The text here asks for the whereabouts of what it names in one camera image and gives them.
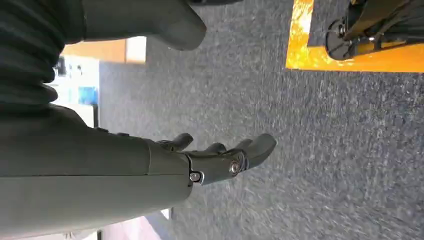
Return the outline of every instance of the prosthetic arm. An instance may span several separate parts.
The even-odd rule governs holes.
[[[227,150],[183,151],[173,141],[89,128],[50,104],[44,85],[64,44],[154,36],[195,49],[206,27],[181,0],[1,0],[0,239],[101,227],[184,201],[194,183],[231,179],[261,164],[268,134]]]

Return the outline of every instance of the wooden cabinet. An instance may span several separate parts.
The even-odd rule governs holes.
[[[62,55],[90,57],[105,62],[144,64],[146,44],[147,40],[142,36],[113,41],[80,42],[67,45]]]

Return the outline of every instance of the gray prosthetic forearm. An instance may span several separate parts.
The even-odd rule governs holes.
[[[1,239],[102,227],[171,207],[192,190],[187,159],[89,128],[70,109],[1,124]]]

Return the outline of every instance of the orange mat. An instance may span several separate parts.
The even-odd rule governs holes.
[[[314,0],[294,0],[286,68],[315,71],[424,72],[424,44],[361,55],[345,61],[331,59],[323,46],[308,47],[313,9]]]

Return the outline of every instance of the robotic hand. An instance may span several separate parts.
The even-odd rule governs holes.
[[[193,138],[155,142],[90,128],[51,104],[44,85],[65,44],[153,36],[178,50],[206,27],[183,0],[2,0],[0,9],[0,239],[93,229],[172,207],[193,183],[261,164],[264,134],[226,150],[183,151]]]
[[[262,134],[254,140],[245,139],[230,150],[217,142],[203,151],[181,152],[192,141],[191,135],[183,133],[173,141],[157,143],[168,151],[176,152],[181,158],[188,159],[190,180],[201,185],[231,179],[243,171],[259,166],[277,144],[271,135]]]

